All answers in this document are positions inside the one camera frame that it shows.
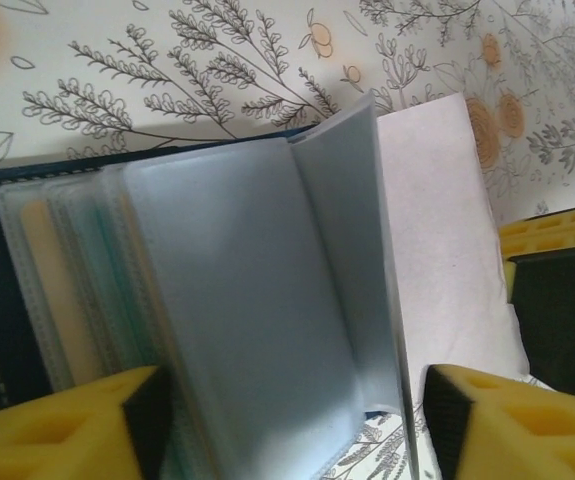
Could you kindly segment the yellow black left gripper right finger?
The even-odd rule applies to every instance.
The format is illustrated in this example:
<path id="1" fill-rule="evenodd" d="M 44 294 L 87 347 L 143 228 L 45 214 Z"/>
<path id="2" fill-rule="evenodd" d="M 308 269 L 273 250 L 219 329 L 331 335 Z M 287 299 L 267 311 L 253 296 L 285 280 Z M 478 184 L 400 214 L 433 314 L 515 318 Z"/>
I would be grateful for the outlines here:
<path id="1" fill-rule="evenodd" d="M 574 395 L 439 364 L 423 413 L 444 479 L 575 479 Z"/>

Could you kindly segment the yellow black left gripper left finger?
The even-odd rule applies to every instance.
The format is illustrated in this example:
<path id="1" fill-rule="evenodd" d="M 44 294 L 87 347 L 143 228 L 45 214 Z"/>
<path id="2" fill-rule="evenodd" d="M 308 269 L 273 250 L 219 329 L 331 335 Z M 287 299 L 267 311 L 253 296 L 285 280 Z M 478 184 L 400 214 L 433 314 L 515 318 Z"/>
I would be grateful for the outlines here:
<path id="1" fill-rule="evenodd" d="M 138 367 L 0 410 L 0 479 L 158 479 L 171 376 Z"/>

